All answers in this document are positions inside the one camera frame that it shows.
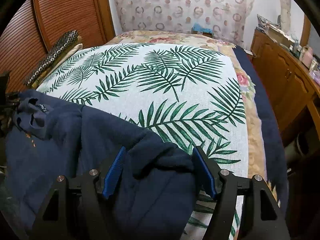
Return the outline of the navy blue printed t-shirt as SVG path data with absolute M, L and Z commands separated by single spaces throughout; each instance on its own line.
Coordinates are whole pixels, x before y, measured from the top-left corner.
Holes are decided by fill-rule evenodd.
M 179 239 L 199 189 L 190 155 L 112 114 L 27 90 L 6 137 L 7 187 L 26 230 L 58 176 L 75 178 L 125 154 L 110 210 L 115 239 Z

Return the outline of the navy blue bed sheet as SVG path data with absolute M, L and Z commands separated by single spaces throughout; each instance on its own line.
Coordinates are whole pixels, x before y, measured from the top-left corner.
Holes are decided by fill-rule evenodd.
M 285 151 L 276 117 L 266 90 L 246 52 L 240 46 L 236 46 L 233 51 L 240 66 L 249 75 L 255 86 L 254 102 L 257 107 L 258 117 L 262 122 L 261 132 L 264 141 L 267 179 L 271 183 L 272 189 L 275 189 L 277 193 L 277 199 L 280 201 L 280 210 L 285 213 L 289 200 L 289 183 L 287 180 Z

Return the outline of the navy circle-patterned folded cloth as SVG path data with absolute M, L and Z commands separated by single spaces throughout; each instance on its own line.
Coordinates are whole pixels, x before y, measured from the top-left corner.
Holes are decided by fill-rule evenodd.
M 82 38 L 78 31 L 67 31 L 38 62 L 36 68 L 24 78 L 23 84 L 29 88 L 37 88 L 45 77 L 80 49 L 82 49 Z

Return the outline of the brown louvered wardrobe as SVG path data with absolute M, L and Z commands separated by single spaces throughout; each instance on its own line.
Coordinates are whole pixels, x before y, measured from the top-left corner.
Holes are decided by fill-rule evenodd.
M 77 30 L 85 48 L 115 37 L 108 0 L 23 0 L 1 35 L 1 72 L 9 72 L 7 92 L 22 91 L 63 33 Z

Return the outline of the wooden sideboard cabinet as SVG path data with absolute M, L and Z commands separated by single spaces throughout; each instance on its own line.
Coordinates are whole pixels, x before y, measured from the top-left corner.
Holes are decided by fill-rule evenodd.
M 254 31 L 251 52 L 284 145 L 296 137 L 319 142 L 319 85 L 307 68 L 259 29 Z

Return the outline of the white palm-leaf bed cover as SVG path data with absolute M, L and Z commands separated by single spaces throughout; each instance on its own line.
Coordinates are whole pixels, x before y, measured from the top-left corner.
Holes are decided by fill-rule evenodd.
M 245 177 L 248 135 L 235 64 L 225 52 L 166 43 L 83 49 L 37 88 L 157 133 Z

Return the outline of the pink thermos bottle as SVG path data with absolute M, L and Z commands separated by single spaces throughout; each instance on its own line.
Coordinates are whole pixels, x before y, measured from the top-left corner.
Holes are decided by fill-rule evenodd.
M 303 48 L 303 57 L 301 62 L 307 67 L 310 68 L 313 60 L 313 49 L 310 46 L 305 46 Z

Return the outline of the cardboard box on sideboard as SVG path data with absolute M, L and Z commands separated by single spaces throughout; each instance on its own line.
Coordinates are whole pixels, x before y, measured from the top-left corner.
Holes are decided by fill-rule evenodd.
M 267 35 L 278 44 L 287 46 L 287 48 L 290 48 L 290 46 L 294 46 L 295 44 L 295 40 L 292 39 L 291 36 L 286 35 L 283 31 L 274 28 L 272 25 L 269 26 Z

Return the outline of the cardboard box with blue bag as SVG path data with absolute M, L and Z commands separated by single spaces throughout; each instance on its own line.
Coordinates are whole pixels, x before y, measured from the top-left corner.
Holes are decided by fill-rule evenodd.
M 192 34 L 199 34 L 206 37 L 213 37 L 213 31 L 210 28 L 202 27 L 200 24 L 195 23 L 191 29 Z

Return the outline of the pink circle-patterned curtain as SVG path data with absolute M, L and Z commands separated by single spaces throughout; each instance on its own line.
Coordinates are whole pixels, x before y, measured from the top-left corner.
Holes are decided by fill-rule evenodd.
M 115 0 L 123 31 L 191 33 L 196 25 L 213 38 L 241 45 L 255 0 Z

